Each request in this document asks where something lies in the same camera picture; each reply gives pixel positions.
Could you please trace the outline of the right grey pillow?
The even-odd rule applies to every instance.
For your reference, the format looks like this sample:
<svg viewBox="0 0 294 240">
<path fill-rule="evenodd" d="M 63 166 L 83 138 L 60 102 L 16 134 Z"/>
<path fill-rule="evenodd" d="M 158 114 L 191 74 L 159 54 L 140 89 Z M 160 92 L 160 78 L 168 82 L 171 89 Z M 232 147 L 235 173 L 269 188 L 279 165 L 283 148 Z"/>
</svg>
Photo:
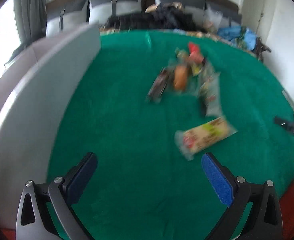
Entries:
<svg viewBox="0 0 294 240">
<path fill-rule="evenodd" d="M 156 4 L 180 2 L 184 7 L 184 12 L 192 15 L 193 21 L 198 27 L 203 25 L 210 16 L 221 16 L 220 24 L 216 29 L 240 25 L 242 21 L 242 16 L 238 14 L 238 11 L 207 0 L 155 0 L 155 2 Z"/>
</svg>

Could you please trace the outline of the dark handbag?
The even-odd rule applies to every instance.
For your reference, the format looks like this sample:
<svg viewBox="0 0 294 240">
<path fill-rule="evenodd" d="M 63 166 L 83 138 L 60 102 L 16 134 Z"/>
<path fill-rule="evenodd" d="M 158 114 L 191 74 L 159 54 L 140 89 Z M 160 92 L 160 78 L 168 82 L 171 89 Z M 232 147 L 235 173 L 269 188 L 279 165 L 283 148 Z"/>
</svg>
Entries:
<svg viewBox="0 0 294 240">
<path fill-rule="evenodd" d="M 261 61 L 264 62 L 264 52 L 268 52 L 268 53 L 272 53 L 272 50 L 265 44 L 263 44 L 262 42 L 262 38 L 260 36 L 258 36 L 256 38 L 256 43 L 255 43 L 255 48 L 253 49 L 253 53 L 256 56 L 256 58 Z"/>
</svg>

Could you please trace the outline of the black jacket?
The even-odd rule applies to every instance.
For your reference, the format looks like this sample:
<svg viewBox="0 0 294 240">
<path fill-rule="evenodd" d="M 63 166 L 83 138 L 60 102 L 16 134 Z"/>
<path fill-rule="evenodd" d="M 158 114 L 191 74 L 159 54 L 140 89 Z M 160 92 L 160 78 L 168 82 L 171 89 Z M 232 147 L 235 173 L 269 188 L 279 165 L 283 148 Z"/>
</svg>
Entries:
<svg viewBox="0 0 294 240">
<path fill-rule="evenodd" d="M 104 29 L 117 30 L 152 30 L 180 29 L 183 31 L 202 31 L 206 29 L 193 20 L 190 12 L 178 2 L 153 4 L 145 12 L 135 12 L 126 15 L 111 16 Z"/>
</svg>

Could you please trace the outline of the left grey pillow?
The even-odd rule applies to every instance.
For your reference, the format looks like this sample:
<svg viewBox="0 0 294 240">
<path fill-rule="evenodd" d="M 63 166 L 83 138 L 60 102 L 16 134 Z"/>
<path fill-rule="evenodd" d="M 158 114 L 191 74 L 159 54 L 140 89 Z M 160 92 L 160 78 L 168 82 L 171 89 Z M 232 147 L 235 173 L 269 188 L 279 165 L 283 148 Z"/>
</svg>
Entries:
<svg viewBox="0 0 294 240">
<path fill-rule="evenodd" d="M 47 10 L 46 36 L 76 28 L 87 22 L 89 0 L 76 0 L 57 9 Z"/>
</svg>

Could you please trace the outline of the blue clothing pile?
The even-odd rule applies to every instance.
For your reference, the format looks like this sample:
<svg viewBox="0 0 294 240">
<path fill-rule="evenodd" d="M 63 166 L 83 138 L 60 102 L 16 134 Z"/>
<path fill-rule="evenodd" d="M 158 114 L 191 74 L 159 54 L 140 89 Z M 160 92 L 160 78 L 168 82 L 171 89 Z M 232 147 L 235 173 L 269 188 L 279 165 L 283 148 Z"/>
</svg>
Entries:
<svg viewBox="0 0 294 240">
<path fill-rule="evenodd" d="M 250 28 L 241 25 L 220 28 L 217 35 L 240 49 L 253 51 L 257 36 Z"/>
</svg>

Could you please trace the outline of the brown chocolate snack bar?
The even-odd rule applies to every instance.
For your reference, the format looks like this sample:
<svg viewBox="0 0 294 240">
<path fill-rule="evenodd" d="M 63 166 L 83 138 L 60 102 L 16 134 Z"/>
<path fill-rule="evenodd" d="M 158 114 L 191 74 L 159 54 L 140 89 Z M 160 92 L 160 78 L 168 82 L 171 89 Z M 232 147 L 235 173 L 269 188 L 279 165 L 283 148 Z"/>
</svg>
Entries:
<svg viewBox="0 0 294 240">
<path fill-rule="evenodd" d="M 168 84 L 170 75 L 171 70 L 169 68 L 163 68 L 159 72 L 147 95 L 150 101 L 157 101 L 161 99 L 161 96 Z"/>
</svg>

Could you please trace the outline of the red snack packet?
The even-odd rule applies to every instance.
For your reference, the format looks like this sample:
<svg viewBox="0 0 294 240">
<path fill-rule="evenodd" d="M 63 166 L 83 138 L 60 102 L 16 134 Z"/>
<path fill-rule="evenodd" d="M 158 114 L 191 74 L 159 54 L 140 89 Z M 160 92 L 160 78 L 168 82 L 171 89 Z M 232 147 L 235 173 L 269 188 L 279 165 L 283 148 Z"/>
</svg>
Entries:
<svg viewBox="0 0 294 240">
<path fill-rule="evenodd" d="M 195 62 L 196 64 L 202 64 L 204 60 L 204 56 L 201 54 L 200 47 L 193 42 L 189 42 L 188 49 L 190 52 L 190 55 L 189 55 L 190 60 Z"/>
</svg>

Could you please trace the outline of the green satin cloth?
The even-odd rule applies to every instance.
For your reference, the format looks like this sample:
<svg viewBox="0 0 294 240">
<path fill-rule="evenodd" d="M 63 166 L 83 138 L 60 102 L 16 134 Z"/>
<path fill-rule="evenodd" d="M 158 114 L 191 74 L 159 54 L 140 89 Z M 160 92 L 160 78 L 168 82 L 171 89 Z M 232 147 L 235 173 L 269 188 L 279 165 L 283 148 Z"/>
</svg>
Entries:
<svg viewBox="0 0 294 240">
<path fill-rule="evenodd" d="M 281 196 L 294 177 L 294 136 L 273 122 L 293 111 L 273 74 L 250 54 L 208 38 L 131 31 L 104 35 L 101 50 L 61 122 L 48 179 L 87 152 L 98 168 L 74 211 L 95 239 L 204 239 L 225 206 L 201 167 L 187 161 L 175 133 L 207 122 L 193 90 L 147 94 L 160 70 L 189 42 L 220 74 L 222 111 L 236 133 L 209 148 L 252 183 L 274 182 Z"/>
</svg>

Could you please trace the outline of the clear plastic bag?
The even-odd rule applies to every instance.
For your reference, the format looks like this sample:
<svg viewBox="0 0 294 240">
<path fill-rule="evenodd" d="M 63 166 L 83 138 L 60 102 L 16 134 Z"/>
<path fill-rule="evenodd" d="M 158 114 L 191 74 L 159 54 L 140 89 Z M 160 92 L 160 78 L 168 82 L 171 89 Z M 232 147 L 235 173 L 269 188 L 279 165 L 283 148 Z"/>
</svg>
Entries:
<svg viewBox="0 0 294 240">
<path fill-rule="evenodd" d="M 203 27 L 206 31 L 216 33 L 223 18 L 223 13 L 208 7 L 204 12 Z"/>
</svg>

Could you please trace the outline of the grey curtain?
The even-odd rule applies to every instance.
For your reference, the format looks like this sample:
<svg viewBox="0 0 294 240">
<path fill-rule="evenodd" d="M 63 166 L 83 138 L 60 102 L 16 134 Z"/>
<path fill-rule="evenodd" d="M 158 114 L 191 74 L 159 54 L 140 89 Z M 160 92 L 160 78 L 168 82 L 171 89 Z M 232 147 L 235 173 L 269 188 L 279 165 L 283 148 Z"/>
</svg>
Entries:
<svg viewBox="0 0 294 240">
<path fill-rule="evenodd" d="M 13 0 L 15 22 L 22 44 L 41 38 L 46 33 L 46 0 Z"/>
</svg>

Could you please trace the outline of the beige green snack pack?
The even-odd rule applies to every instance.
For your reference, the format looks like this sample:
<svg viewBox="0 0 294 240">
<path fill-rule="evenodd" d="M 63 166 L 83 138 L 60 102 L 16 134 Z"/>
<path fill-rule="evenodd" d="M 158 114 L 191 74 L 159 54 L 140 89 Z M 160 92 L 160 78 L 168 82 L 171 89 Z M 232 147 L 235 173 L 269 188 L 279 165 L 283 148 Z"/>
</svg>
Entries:
<svg viewBox="0 0 294 240">
<path fill-rule="evenodd" d="M 237 130 L 224 116 L 216 118 L 200 126 L 175 133 L 175 142 L 182 155 L 191 161 L 194 155 L 220 142 Z"/>
</svg>

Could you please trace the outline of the black clear long snack pack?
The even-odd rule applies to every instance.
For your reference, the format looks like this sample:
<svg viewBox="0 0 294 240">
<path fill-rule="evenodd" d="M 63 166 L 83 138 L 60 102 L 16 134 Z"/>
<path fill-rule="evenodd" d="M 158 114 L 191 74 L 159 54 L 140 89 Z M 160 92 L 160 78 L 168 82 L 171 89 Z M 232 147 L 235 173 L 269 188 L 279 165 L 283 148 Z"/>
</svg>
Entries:
<svg viewBox="0 0 294 240">
<path fill-rule="evenodd" d="M 206 61 L 199 73 L 198 96 L 203 105 L 205 116 L 220 117 L 223 115 L 220 102 L 220 73 Z"/>
</svg>

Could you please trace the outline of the grey pillow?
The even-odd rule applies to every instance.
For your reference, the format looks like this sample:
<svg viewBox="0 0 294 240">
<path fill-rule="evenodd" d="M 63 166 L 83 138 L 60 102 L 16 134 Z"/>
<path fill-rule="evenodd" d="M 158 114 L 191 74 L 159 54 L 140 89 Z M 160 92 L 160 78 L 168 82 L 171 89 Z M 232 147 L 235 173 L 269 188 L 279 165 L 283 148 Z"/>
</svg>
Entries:
<svg viewBox="0 0 294 240">
<path fill-rule="evenodd" d="M 89 24 L 102 26 L 111 16 L 142 12 L 141 0 L 89 0 Z"/>
<path fill-rule="evenodd" d="M 155 2 L 156 4 L 180 2 L 184 7 L 184 12 L 192 15 L 193 21 L 198 27 L 203 25 L 210 16 L 221 16 L 220 24 L 216 29 L 240 25 L 242 21 L 242 16 L 238 14 L 238 11 L 207 0 L 155 0 Z"/>
<path fill-rule="evenodd" d="M 89 0 L 76 0 L 57 9 L 47 10 L 46 36 L 76 28 L 87 22 Z"/>
</svg>

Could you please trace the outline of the middle grey pillow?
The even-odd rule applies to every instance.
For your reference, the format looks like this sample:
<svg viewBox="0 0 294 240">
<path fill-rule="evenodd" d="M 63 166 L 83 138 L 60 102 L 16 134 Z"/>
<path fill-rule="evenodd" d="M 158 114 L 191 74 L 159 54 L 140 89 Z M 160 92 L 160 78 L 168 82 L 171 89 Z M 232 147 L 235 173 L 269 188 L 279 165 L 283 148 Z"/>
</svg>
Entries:
<svg viewBox="0 0 294 240">
<path fill-rule="evenodd" d="M 102 26 L 111 16 L 142 12 L 141 0 L 89 0 L 89 24 Z"/>
</svg>

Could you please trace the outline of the orange sausage snack pack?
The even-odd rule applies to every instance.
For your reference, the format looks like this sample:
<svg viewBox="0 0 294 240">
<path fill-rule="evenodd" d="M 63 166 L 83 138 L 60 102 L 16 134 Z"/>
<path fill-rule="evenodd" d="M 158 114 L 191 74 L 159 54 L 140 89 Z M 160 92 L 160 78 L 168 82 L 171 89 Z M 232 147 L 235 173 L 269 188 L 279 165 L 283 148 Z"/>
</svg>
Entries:
<svg viewBox="0 0 294 240">
<path fill-rule="evenodd" d="M 179 64 L 174 70 L 173 88 L 176 91 L 184 91 L 187 87 L 189 70 L 186 65 Z"/>
</svg>

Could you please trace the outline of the yellow snack packet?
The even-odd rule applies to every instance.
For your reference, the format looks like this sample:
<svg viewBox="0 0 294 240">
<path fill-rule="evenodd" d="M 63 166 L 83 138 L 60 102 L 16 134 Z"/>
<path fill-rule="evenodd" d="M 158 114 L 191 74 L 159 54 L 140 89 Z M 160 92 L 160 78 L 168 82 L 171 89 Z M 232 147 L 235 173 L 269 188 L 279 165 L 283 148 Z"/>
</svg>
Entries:
<svg viewBox="0 0 294 240">
<path fill-rule="evenodd" d="M 202 67 L 205 63 L 205 58 L 202 64 L 196 64 L 195 62 L 190 60 L 189 58 L 190 53 L 188 53 L 185 50 L 176 49 L 175 54 L 180 62 L 187 65 L 187 67 L 190 69 L 190 72 L 193 76 L 197 76 L 198 74 L 200 74 Z"/>
</svg>

